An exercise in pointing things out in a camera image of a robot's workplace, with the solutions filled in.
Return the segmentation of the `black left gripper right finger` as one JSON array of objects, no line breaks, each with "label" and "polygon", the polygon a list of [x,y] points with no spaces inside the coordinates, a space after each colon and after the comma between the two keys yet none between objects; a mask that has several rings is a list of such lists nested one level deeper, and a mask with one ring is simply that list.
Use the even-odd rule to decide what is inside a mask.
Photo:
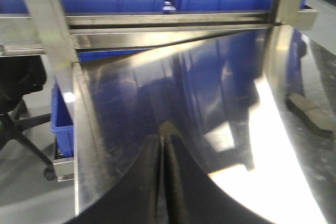
[{"label": "black left gripper right finger", "polygon": [[220,189],[173,133],[164,141],[164,187],[170,223],[270,222]]}]

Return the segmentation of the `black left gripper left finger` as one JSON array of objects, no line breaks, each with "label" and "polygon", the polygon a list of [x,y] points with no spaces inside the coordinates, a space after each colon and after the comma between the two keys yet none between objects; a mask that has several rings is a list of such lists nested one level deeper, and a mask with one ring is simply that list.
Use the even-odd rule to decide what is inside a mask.
[{"label": "black left gripper left finger", "polygon": [[148,135],[123,177],[102,198],[68,223],[155,223],[161,172],[161,141]]}]

